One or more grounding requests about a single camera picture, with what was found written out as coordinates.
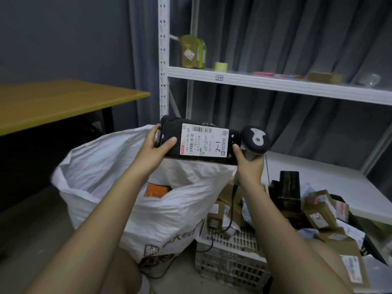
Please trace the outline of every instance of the orange box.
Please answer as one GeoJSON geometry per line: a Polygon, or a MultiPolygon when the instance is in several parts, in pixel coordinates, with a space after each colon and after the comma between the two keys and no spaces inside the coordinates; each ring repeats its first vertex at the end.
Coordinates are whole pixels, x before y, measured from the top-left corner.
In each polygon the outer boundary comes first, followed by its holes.
{"type": "Polygon", "coordinates": [[[144,197],[157,197],[157,198],[162,198],[165,194],[167,194],[170,189],[170,187],[165,187],[165,186],[158,186],[158,185],[152,185],[149,184],[147,186],[147,190],[144,193],[144,197]]]}

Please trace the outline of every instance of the right arm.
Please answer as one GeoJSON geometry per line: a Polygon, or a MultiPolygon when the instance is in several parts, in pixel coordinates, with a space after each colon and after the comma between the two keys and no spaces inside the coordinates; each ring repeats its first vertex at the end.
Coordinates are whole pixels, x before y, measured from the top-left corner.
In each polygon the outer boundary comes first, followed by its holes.
{"type": "Polygon", "coordinates": [[[261,185],[264,158],[247,161],[233,145],[238,178],[274,281],[284,293],[352,294],[352,290],[282,216],[261,185]]]}

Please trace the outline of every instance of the yellow tabletop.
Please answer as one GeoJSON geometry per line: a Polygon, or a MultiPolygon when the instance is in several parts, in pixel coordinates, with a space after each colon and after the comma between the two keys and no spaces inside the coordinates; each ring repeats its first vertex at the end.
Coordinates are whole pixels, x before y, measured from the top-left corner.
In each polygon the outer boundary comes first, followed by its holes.
{"type": "Polygon", "coordinates": [[[148,96],[74,79],[0,85],[0,136],[148,96]]]}

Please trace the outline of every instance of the white plastic basket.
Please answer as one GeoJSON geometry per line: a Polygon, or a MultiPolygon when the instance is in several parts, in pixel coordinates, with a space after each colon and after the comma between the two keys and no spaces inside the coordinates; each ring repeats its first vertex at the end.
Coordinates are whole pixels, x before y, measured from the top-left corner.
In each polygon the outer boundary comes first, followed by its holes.
{"type": "Polygon", "coordinates": [[[194,268],[200,276],[212,281],[261,291],[271,276],[267,260],[249,250],[260,251],[256,233],[252,229],[241,228],[230,240],[214,234],[204,221],[200,235],[196,236],[197,251],[194,268]]]}

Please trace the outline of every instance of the table leg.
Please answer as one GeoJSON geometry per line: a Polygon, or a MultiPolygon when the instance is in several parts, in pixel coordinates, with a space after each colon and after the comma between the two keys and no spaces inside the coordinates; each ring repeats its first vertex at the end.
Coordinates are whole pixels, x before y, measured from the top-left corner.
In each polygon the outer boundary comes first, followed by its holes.
{"type": "Polygon", "coordinates": [[[115,125],[113,123],[112,108],[102,108],[102,116],[104,117],[105,134],[113,133],[115,131],[115,125]]]}

